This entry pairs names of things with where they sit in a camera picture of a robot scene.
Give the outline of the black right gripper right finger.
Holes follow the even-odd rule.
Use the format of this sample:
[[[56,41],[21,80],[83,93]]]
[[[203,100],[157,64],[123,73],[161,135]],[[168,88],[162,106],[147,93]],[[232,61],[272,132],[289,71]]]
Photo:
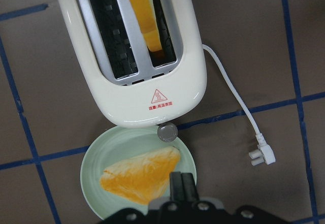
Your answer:
[[[200,198],[193,175],[191,173],[182,173],[181,178],[185,201],[198,201]]]

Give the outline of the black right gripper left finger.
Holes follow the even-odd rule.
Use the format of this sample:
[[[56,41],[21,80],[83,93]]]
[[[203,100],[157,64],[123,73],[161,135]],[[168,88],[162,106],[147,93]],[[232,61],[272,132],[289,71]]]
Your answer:
[[[170,198],[172,201],[183,201],[183,182],[180,172],[170,173]]]

